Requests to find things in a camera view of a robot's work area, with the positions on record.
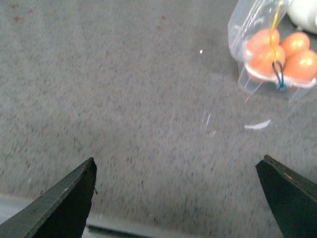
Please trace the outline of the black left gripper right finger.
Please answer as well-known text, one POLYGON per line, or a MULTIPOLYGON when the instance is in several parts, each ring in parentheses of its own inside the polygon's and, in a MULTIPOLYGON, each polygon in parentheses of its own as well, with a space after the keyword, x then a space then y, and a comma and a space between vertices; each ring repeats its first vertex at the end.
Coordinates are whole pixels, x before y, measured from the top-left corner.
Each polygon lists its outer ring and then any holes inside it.
POLYGON ((270 155, 256 165, 271 212, 285 238, 317 236, 317 185, 270 155))

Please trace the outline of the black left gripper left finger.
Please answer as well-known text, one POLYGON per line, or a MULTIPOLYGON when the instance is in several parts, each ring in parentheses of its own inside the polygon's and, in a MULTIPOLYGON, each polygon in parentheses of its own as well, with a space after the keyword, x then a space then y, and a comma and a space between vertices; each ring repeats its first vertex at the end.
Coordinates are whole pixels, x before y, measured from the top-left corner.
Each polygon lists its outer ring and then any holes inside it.
POLYGON ((2 238, 80 238, 92 207, 92 157, 0 226, 2 238))

